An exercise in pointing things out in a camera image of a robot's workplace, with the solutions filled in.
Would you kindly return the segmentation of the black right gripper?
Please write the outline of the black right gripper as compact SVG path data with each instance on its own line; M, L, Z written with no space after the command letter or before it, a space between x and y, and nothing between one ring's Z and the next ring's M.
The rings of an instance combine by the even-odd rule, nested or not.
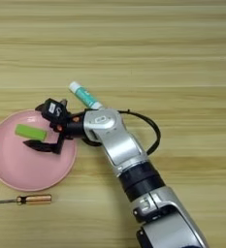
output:
M41 104L35 108L35 111L42 111L43 109L44 104ZM46 143L41 142L40 140L30 139L26 140L24 144L36 151L60 154L64 140L73 140L75 138L82 139L85 137L83 121L83 112L69 114L63 123L52 125L53 131L59 134L57 143Z

